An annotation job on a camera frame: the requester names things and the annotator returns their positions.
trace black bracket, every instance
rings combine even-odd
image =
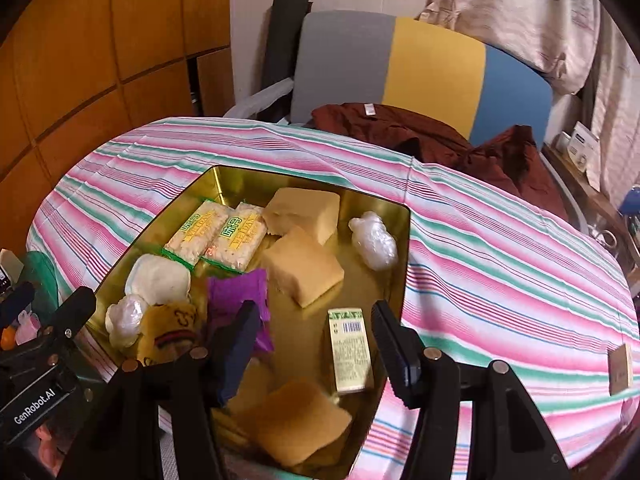
[[[23,283],[3,303],[5,320],[33,300],[33,286]],[[80,287],[56,311],[51,325],[36,339],[0,352],[0,475],[13,479],[51,479],[53,476],[21,444],[36,428],[60,413],[87,405],[74,363],[73,338],[95,312],[91,289]]]
[[[473,402],[468,480],[570,480],[551,431],[513,369],[461,364],[402,327],[386,304],[371,314],[394,393],[419,408],[401,480],[449,480],[453,470],[460,402]]]
[[[226,480],[210,425],[210,408],[236,394],[260,328],[258,307],[245,301],[208,348],[177,361],[143,367],[127,360],[109,382],[62,465],[59,480],[162,478],[158,406],[172,414],[181,480]]]

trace wooden wardrobe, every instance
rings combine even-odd
[[[0,45],[0,247],[17,254],[59,179],[168,116],[234,104],[229,0],[31,0]]]

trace striped tablecloth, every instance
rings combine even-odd
[[[511,365],[573,466],[638,406],[638,322],[617,263],[555,216],[464,174],[383,148],[257,121],[172,118],[85,157],[33,221],[28,249],[56,264],[64,300],[96,289],[165,206],[215,164],[311,177],[403,203],[411,229],[402,322],[454,359]],[[86,330],[79,343],[108,379],[115,366]],[[636,386],[609,396],[607,349],[634,351]],[[387,384],[351,480],[400,476],[417,412]],[[470,405],[454,476],[466,472]],[[288,478],[230,459],[248,478]]]

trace white plastic bag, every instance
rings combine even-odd
[[[109,343],[117,350],[129,348],[138,339],[140,322],[148,303],[137,294],[129,294],[107,309],[104,326]]]
[[[369,269],[384,270],[398,262],[396,241],[373,211],[367,211],[362,218],[349,220],[349,229],[353,231],[351,243]]]

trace blue object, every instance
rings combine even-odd
[[[620,206],[621,215],[640,215],[640,186],[633,186]]]
[[[485,47],[484,83],[469,141],[479,146],[514,124],[524,124],[531,126],[540,149],[551,113],[551,86],[513,56]]]

